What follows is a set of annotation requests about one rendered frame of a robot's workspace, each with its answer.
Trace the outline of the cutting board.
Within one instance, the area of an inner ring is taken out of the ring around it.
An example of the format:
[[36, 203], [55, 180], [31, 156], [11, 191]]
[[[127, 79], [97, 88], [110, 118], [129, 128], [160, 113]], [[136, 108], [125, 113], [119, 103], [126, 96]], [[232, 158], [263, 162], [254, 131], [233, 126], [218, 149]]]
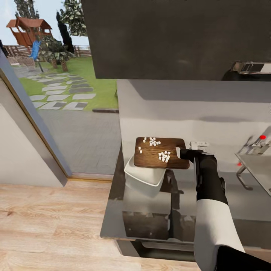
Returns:
[[[146, 142], [143, 140], [146, 139]], [[186, 149], [183, 139], [177, 138], [155, 138], [154, 145], [151, 144], [151, 138], [138, 137], [136, 138], [134, 165], [136, 167], [156, 167], [168, 169], [189, 169], [190, 163], [187, 159], [181, 159], [177, 156], [176, 147]], [[166, 157], [160, 158], [161, 153], [169, 153], [168, 162]]]

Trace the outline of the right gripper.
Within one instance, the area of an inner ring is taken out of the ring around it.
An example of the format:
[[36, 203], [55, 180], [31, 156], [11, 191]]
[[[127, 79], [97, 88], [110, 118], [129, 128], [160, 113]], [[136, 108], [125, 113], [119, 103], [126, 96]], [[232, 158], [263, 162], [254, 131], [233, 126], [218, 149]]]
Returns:
[[[191, 155], [195, 152], [203, 152], [202, 150], [189, 150], [189, 149], [181, 149], [180, 150], [180, 158], [187, 159], [191, 161]], [[192, 161], [191, 161], [192, 162]]]

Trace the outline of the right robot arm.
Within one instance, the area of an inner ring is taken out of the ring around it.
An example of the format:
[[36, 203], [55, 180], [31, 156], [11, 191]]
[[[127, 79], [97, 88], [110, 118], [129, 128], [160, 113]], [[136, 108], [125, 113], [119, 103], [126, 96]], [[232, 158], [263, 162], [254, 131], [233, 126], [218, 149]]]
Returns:
[[208, 142], [191, 141], [180, 158], [194, 163], [196, 224], [194, 255], [201, 271], [271, 271], [271, 263], [245, 253], [235, 229], [224, 178], [214, 154], [198, 150]]

